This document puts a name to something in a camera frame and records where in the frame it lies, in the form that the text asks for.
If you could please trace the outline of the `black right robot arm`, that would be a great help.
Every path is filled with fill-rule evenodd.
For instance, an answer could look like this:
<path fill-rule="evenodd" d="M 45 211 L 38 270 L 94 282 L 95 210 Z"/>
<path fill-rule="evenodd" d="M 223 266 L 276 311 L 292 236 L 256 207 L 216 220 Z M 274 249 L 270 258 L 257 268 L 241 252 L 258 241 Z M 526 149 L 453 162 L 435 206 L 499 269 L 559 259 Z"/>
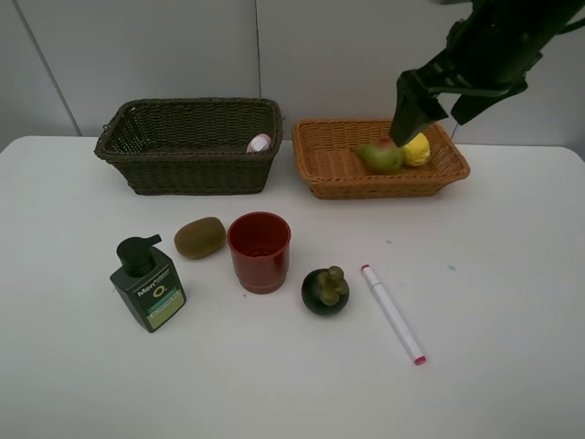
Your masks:
<path fill-rule="evenodd" d="M 527 73 L 559 35 L 583 27 L 575 1 L 474 1 L 453 24 L 446 46 L 422 67 L 397 79 L 389 136 L 397 146 L 452 117 L 466 124 L 527 89 Z"/>

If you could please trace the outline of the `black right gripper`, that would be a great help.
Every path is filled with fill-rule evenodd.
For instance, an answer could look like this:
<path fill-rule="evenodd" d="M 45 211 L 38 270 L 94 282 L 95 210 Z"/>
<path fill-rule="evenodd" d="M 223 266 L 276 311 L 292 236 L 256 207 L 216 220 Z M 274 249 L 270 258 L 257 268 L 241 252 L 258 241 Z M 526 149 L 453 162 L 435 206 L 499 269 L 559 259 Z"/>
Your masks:
<path fill-rule="evenodd" d="M 524 16 L 521 9 L 475 8 L 452 26 L 442 51 L 423 66 L 399 75 L 389 136 L 402 147 L 447 118 L 435 97 L 441 93 L 463 94 L 451 115 L 464 125 L 524 92 L 528 85 L 522 79 L 543 47 L 542 24 Z"/>

